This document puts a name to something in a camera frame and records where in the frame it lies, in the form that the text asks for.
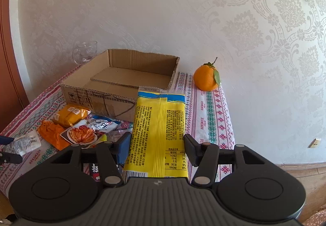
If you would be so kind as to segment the clear glass cup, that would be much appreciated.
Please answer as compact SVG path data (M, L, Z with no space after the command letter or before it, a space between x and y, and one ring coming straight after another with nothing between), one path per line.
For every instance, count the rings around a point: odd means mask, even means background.
M97 41L80 43L72 51L72 59L78 65L89 62L97 56Z

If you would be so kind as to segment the brown wooden door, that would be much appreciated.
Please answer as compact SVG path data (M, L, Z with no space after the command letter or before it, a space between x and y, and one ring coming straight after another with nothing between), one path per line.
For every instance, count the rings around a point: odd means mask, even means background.
M1 0L1 131L29 104L19 75L9 22L9 0Z

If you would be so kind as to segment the small silver white packet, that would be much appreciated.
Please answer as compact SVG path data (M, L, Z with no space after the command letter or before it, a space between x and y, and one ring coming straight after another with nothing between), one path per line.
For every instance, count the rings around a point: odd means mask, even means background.
M41 147L41 141L36 130L15 138L13 142L3 147L6 153L18 154L23 156Z

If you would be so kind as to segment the yellow orange bread packet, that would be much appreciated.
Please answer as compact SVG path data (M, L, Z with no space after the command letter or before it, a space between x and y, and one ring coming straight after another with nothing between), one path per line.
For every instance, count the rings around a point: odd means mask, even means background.
M79 121L85 119L90 114L90 110L77 105L66 105L54 114L53 122L63 128L69 128Z

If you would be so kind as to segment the yellow snack packet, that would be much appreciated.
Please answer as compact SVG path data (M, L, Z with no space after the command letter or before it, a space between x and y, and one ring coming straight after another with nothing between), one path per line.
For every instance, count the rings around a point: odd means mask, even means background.
M122 177L187 178L185 95L181 91L140 87Z

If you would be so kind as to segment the white wall socket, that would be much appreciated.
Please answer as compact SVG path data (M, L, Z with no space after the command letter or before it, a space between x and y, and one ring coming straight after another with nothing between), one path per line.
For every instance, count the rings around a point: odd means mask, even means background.
M321 143L320 138L315 138L312 143L309 145L309 148L316 148Z

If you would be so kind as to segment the orange wrapper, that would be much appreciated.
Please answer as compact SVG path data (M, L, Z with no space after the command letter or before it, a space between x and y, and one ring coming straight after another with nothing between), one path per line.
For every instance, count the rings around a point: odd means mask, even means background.
M70 145L68 141L61 137L64 130L60 125L47 120L44 120L37 129L41 137L57 150L63 150Z

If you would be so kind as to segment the white packet with food picture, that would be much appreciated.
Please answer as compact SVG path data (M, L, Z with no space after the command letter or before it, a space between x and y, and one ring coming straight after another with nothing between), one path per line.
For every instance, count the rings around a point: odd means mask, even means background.
M91 115L64 130L60 136L71 144L87 147L95 144L102 135L116 130L120 124L118 120Z

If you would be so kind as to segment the orange with green leaf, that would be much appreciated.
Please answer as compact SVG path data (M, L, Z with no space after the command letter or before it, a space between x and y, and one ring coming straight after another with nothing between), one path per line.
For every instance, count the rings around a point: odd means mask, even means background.
M213 62L204 63L193 75L195 86L201 91L213 91L220 86L220 75L214 65L216 60L217 57Z

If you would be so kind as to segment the black red beef jerky packet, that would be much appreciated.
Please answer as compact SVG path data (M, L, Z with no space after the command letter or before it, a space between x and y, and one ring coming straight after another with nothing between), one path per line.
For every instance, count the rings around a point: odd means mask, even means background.
M100 177L100 174L99 174L99 169L98 169L98 165L97 164L94 164L94 163L84 163L82 164L82 167L81 167L82 171L85 173L85 174L88 174L90 175L95 181L97 182L101 182L101 177ZM118 176L107 176L105 179L104 179L104 182L108 185L117 185L119 183L121 183L123 180L121 177L118 177Z

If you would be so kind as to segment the brown cardboard box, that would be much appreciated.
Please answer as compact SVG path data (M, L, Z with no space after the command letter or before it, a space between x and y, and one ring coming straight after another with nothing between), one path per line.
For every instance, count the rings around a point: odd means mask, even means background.
M61 83L68 104L96 115L132 122L138 90L168 91L179 57L132 49L108 49L80 66Z

